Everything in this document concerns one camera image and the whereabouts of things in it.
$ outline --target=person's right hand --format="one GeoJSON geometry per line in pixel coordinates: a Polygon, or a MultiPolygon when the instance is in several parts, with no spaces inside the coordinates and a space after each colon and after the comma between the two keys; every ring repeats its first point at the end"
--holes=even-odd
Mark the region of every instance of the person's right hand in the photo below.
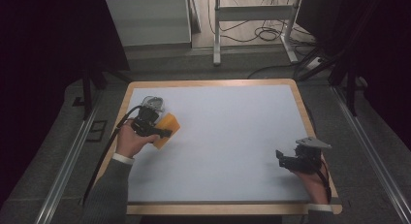
{"type": "MultiPolygon", "coordinates": [[[[326,169],[325,165],[327,166],[327,164],[322,164],[320,171],[324,175],[324,177],[328,177],[327,175],[328,170],[326,169]]],[[[326,188],[324,187],[323,181],[320,179],[320,177],[316,173],[312,175],[307,175],[307,174],[303,174],[303,173],[291,171],[291,170],[290,172],[294,173],[300,178],[313,204],[318,204],[318,205],[328,205],[329,204],[328,199],[327,199],[326,188]]]]}
{"type": "Polygon", "coordinates": [[[133,158],[134,155],[142,150],[142,147],[148,143],[158,140],[158,135],[151,135],[148,137],[141,137],[137,135],[131,123],[133,120],[127,120],[120,128],[117,137],[117,148],[115,152],[127,158],[133,158]]]}

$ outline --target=black tool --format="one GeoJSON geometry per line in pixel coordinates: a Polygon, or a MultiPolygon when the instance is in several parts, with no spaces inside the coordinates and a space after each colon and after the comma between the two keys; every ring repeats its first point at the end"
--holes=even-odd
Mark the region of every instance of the black tool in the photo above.
{"type": "Polygon", "coordinates": [[[326,175],[321,172],[321,167],[324,161],[321,159],[321,149],[331,148],[329,144],[325,144],[315,138],[309,137],[297,140],[296,157],[284,156],[279,150],[275,151],[275,156],[278,159],[281,168],[286,168],[291,171],[301,172],[312,175],[317,174],[323,181],[327,192],[327,198],[330,201],[332,191],[330,189],[329,173],[326,167],[326,175]]]}
{"type": "Polygon", "coordinates": [[[150,135],[159,135],[160,138],[167,137],[169,138],[172,135],[171,130],[162,130],[155,128],[155,121],[159,117],[159,114],[156,110],[141,106],[139,110],[139,114],[134,118],[131,127],[136,134],[142,137],[150,136],[150,135]]]}

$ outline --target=wooden frame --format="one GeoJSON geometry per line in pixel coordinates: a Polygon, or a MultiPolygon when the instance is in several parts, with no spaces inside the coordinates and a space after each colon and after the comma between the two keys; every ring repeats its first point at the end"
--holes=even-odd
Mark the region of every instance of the wooden frame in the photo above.
{"type": "MultiPolygon", "coordinates": [[[[308,136],[315,137],[305,106],[302,102],[299,90],[293,80],[175,80],[175,81],[135,81],[131,82],[127,88],[123,103],[117,116],[116,123],[127,112],[130,98],[135,88],[154,88],[154,87],[188,87],[188,86],[252,86],[252,85],[279,85],[286,84],[292,89],[300,116],[308,136]]],[[[104,173],[112,155],[115,151],[113,144],[100,167],[97,179],[104,173]]],[[[337,200],[332,178],[330,177],[332,189],[332,199],[337,200]]],[[[335,214],[342,212],[342,205],[332,205],[335,214]]],[[[138,215],[287,215],[287,214],[307,214],[307,204],[256,204],[256,205],[129,205],[127,214],[138,215]]]]}

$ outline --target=metal frame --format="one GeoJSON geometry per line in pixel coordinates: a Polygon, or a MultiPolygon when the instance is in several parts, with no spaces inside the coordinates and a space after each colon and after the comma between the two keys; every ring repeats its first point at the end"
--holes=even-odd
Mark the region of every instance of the metal frame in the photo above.
{"type": "Polygon", "coordinates": [[[218,66],[221,64],[220,21],[271,19],[289,20],[285,32],[281,34],[280,38],[291,63],[297,63],[298,59],[290,45],[290,34],[297,17],[299,4],[300,0],[296,0],[292,5],[220,7],[220,0],[215,0],[214,65],[218,66]]]}
{"type": "Polygon", "coordinates": [[[369,139],[360,121],[351,114],[350,110],[345,105],[346,101],[344,94],[340,89],[334,86],[331,87],[331,90],[337,98],[339,106],[341,107],[345,115],[345,118],[353,129],[358,141],[360,142],[360,145],[363,147],[364,154],[368,158],[369,164],[380,180],[381,185],[387,192],[387,195],[393,203],[393,206],[402,223],[411,223],[411,207],[409,206],[407,199],[401,192],[394,178],[391,176],[390,171],[384,165],[377,150],[375,150],[374,144],[369,139]]]}
{"type": "Polygon", "coordinates": [[[67,153],[67,156],[61,165],[60,171],[58,172],[57,177],[51,186],[45,201],[43,202],[42,208],[40,209],[39,215],[35,221],[36,224],[51,222],[58,203],[60,202],[61,196],[63,195],[64,189],[66,188],[67,182],[69,181],[70,175],[72,174],[73,168],[79,158],[79,153],[81,152],[85,138],[87,137],[91,124],[93,123],[94,117],[99,109],[102,96],[103,91],[97,90],[94,95],[94,109],[91,110],[88,118],[81,124],[70,151],[67,153]]]}

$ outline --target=orange object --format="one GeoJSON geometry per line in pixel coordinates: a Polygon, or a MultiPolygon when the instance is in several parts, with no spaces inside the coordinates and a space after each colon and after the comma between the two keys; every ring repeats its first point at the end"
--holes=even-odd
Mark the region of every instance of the orange object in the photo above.
{"type": "Polygon", "coordinates": [[[157,129],[167,129],[167,130],[171,130],[172,135],[167,138],[164,137],[162,139],[159,139],[157,141],[155,141],[153,143],[154,146],[156,146],[158,149],[160,149],[161,147],[163,147],[163,145],[175,134],[175,132],[177,132],[177,130],[179,130],[179,124],[177,122],[177,119],[175,118],[174,115],[167,113],[156,125],[155,128],[157,129]]]}

